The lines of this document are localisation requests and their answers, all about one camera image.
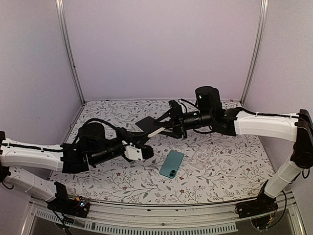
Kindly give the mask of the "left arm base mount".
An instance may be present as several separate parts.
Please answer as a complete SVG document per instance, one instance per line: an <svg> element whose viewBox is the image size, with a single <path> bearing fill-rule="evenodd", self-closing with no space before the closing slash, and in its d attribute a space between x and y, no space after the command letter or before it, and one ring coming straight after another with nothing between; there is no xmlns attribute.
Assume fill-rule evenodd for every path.
<svg viewBox="0 0 313 235"><path fill-rule="evenodd" d="M90 209L89 199L83 196L69 198L65 185L59 182L54 182L54 185L56 186L55 199L47 202L47 208L61 214L87 218Z"/></svg>

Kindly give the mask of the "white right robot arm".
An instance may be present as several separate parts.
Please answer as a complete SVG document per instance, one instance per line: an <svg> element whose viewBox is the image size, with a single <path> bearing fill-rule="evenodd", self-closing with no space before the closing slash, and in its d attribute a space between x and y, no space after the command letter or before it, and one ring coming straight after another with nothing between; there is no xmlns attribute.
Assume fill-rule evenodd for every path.
<svg viewBox="0 0 313 235"><path fill-rule="evenodd" d="M169 101L170 109L154 121L169 135L186 138L187 130L209 127L213 133L226 136L258 136L268 153L277 153L274 144L292 147L287 160L282 155L276 160L275 174L264 184L259 198L253 202L256 213L264 213L272 200L291 184L304 169L313 166L313 122L307 110L297 113L276 114L249 111L243 107L224 109L219 90L211 86L196 88L196 111L182 111L177 101Z"/></svg>

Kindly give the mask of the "clear phone case with ring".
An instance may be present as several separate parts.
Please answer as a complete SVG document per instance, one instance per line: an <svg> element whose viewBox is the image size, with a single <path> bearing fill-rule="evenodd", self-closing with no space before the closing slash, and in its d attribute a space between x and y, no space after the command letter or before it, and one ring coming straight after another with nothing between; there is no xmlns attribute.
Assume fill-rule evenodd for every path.
<svg viewBox="0 0 313 235"><path fill-rule="evenodd" d="M208 147L199 146L194 153L189 156L189 164L197 170L204 170L210 162L212 151Z"/></svg>

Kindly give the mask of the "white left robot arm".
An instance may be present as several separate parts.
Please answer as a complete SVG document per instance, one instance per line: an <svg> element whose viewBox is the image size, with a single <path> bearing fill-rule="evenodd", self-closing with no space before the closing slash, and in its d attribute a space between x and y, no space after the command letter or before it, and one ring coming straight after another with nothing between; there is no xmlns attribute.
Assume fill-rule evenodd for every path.
<svg viewBox="0 0 313 235"><path fill-rule="evenodd" d="M66 187L39 178L25 166L77 174L119 156L128 162L147 160L154 155L153 148L146 144L148 139L144 132L130 132L98 118L86 121L72 143L61 145L17 142L1 132L0 180L46 202L53 201L61 212L69 212L73 203L67 197Z"/></svg>

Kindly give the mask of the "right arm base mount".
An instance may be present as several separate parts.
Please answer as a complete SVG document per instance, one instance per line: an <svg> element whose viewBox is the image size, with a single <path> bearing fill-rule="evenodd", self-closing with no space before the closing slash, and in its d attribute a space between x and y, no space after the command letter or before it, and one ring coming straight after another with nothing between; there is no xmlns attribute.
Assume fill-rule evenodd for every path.
<svg viewBox="0 0 313 235"><path fill-rule="evenodd" d="M250 216L256 216L267 212L273 212L278 209L276 198L271 198L265 194L266 181L256 199L237 203L235 205L235 213L239 215L239 218L246 218Z"/></svg>

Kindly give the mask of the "blue phone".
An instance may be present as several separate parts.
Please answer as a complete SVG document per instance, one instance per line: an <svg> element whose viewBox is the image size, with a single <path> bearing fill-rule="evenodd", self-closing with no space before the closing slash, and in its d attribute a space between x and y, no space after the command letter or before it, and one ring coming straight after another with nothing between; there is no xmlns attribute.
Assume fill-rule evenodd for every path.
<svg viewBox="0 0 313 235"><path fill-rule="evenodd" d="M171 150L159 171L160 175L170 179L175 178L183 158L183 153Z"/></svg>

